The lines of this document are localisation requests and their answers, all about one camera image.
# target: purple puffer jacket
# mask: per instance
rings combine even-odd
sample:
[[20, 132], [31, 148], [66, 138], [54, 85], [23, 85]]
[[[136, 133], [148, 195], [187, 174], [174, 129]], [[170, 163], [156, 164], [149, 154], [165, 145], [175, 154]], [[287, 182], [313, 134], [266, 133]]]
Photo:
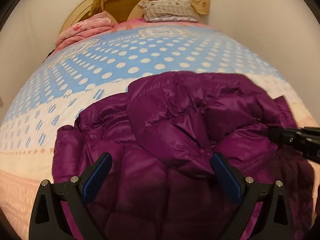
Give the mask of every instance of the purple puffer jacket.
[[311, 223], [313, 170], [299, 152], [268, 140], [270, 125], [296, 126], [283, 97], [272, 100], [245, 76], [162, 73], [92, 104], [74, 127], [61, 127], [52, 174], [65, 182], [109, 152], [111, 172], [88, 208], [110, 240], [212, 240], [235, 210], [209, 164], [221, 152], [244, 176], [284, 183], [295, 239], [302, 239]]

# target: metal pin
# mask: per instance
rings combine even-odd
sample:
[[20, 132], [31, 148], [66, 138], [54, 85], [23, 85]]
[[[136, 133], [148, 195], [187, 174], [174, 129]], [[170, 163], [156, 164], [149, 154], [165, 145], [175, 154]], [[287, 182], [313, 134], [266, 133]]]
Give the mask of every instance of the metal pin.
[[276, 185], [277, 185], [278, 187], [282, 187], [283, 183], [282, 183], [282, 181], [277, 180], [277, 181], [276, 181]]
[[45, 179], [45, 180], [43, 180], [43, 181], [41, 181], [41, 185], [42, 186], [47, 186], [48, 185], [48, 180], [47, 179]]
[[78, 176], [73, 176], [73, 177], [71, 177], [71, 179], [70, 179], [70, 181], [71, 181], [72, 183], [76, 183], [78, 180], [79, 180], [79, 177], [78, 177]]
[[246, 177], [246, 178], [245, 178], [245, 181], [248, 182], [248, 183], [254, 182], [254, 180], [253, 180], [252, 177]]

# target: beige wall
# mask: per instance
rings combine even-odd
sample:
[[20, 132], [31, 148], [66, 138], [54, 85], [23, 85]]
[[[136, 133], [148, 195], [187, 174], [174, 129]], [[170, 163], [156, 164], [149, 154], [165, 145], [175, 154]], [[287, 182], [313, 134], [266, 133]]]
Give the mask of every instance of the beige wall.
[[[21, 0], [0, 32], [0, 122], [83, 0]], [[211, 0], [209, 23], [268, 61], [320, 123], [320, 26], [303, 0]]]
[[275, 67], [320, 123], [320, 25], [303, 0], [211, 0], [209, 23]]

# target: mattress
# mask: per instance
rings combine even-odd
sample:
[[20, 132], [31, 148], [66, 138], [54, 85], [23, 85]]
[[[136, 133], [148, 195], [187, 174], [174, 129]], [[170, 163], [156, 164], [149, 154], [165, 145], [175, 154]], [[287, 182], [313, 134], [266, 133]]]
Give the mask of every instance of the mattress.
[[284, 95], [298, 126], [317, 125], [276, 69], [207, 25], [146, 23], [139, 19], [119, 24], [116, 29], [47, 58], [24, 84], [3, 120], [0, 206], [22, 239], [28, 238], [41, 180], [52, 181], [57, 129], [73, 125], [87, 106], [125, 92], [138, 78], [165, 71], [241, 73], [272, 98]]

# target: folded pink blanket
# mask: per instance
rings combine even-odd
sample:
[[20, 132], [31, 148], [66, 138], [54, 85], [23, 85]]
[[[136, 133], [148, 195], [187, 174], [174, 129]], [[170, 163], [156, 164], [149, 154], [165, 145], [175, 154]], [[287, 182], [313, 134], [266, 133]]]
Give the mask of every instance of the folded pink blanket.
[[78, 22], [60, 33], [55, 42], [56, 49], [53, 53], [93, 35], [111, 30], [113, 25], [112, 20], [106, 16], [105, 12]]

